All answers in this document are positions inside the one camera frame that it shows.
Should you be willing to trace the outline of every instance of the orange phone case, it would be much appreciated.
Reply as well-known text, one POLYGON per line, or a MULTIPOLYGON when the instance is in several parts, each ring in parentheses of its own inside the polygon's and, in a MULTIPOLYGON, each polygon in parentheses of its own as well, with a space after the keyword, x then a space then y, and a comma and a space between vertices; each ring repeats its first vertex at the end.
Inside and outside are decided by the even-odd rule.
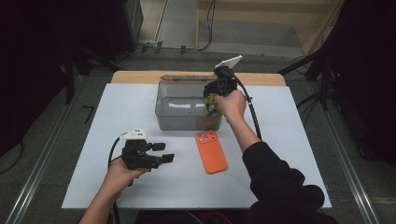
POLYGON ((214 131, 205 131, 195 135, 202 162, 207 173, 213 174, 227 168, 218 136, 214 131))

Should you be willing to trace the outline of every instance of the black sleeve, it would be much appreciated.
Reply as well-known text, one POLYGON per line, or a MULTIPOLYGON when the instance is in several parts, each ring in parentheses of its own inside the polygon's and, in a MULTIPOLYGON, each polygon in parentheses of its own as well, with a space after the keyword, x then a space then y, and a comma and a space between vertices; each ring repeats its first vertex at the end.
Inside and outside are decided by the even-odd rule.
POLYGON ((303 186, 305 177, 282 161, 264 142, 250 146, 243 161, 258 201, 249 209, 249 223, 337 223, 317 210, 324 203, 318 186, 303 186))

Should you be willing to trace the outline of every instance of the white table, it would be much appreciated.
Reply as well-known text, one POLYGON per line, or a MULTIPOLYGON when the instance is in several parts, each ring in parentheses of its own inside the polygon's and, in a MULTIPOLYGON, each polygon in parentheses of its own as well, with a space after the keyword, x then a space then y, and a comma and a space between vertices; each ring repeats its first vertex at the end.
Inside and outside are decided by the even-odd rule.
MULTIPOLYGON (((148 142, 165 142, 174 153, 172 163, 140 176, 118 200, 121 208, 215 209, 249 208, 257 201, 249 189, 250 179, 242 153, 229 125, 222 121, 217 134, 228 162, 224 172, 208 175, 194 141, 196 131, 161 131, 154 112, 158 84, 107 84, 90 132, 78 159, 62 208, 85 209, 106 175, 109 150, 116 138, 143 128, 148 142)), ((247 86, 260 123, 262 138, 291 167, 306 176, 325 194, 323 207, 331 207, 312 149, 288 87, 247 86)), ((253 121, 247 108, 245 115, 253 121)), ((114 157, 125 142, 119 141, 114 157)))

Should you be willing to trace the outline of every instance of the floor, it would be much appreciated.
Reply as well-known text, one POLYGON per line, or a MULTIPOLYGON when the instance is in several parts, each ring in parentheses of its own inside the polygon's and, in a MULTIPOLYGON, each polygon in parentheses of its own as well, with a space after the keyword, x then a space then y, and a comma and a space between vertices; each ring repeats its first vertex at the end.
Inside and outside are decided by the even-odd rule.
MULTIPOLYGON (((141 1, 145 21, 139 43, 180 49, 192 48, 195 43, 195 0, 144 0, 141 1)), ((206 21, 200 21, 199 47, 209 37, 206 21)), ((279 24, 213 23, 212 43, 203 54, 180 55, 175 51, 161 53, 148 50, 137 53, 132 60, 120 65, 135 70, 175 69, 170 60, 177 60, 177 68, 189 70, 191 61, 197 60, 200 69, 220 60, 242 54, 237 69, 244 72, 273 72, 303 56, 303 51, 292 27, 279 24)), ((316 92, 320 82, 306 82, 301 67, 285 76, 296 103, 316 92)), ((0 175, 0 223, 74 223, 83 211, 64 211, 61 204, 67 183, 73 174, 85 136, 90 129, 90 106, 98 105, 104 86, 111 80, 111 71, 98 67, 91 77, 76 78, 78 97, 72 107, 64 106, 61 92, 37 120, 23 139, 25 151, 20 162, 10 172, 0 175), (67 119, 59 119, 66 114, 67 119), (64 123, 61 130, 53 129, 57 122, 64 123), (47 158, 42 152, 47 148, 47 158), (35 168, 45 173, 35 174, 35 168), (21 194, 29 181, 30 193, 21 194), (18 196, 26 196, 20 202, 18 196), (24 204, 15 221, 6 222, 14 204, 24 204)), ((328 188, 332 209, 325 212, 340 223, 394 223, 396 219, 396 170, 382 161, 367 161, 347 127, 337 105, 329 101, 329 111, 316 106, 306 124, 306 133, 317 159, 319 170, 328 188), (368 203, 362 203, 367 196, 368 203)), ((19 154, 21 146, 0 158, 0 168, 7 166, 19 154)), ((133 223, 136 211, 121 210, 122 223, 133 223)))

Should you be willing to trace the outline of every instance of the storage box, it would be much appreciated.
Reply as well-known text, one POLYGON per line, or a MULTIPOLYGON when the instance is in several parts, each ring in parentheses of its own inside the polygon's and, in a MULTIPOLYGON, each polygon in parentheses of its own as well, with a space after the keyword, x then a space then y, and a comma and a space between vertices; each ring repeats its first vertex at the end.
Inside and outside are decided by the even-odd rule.
POLYGON ((158 86, 155 114, 164 131, 218 130, 221 116, 205 115, 204 88, 213 79, 166 79, 158 86))

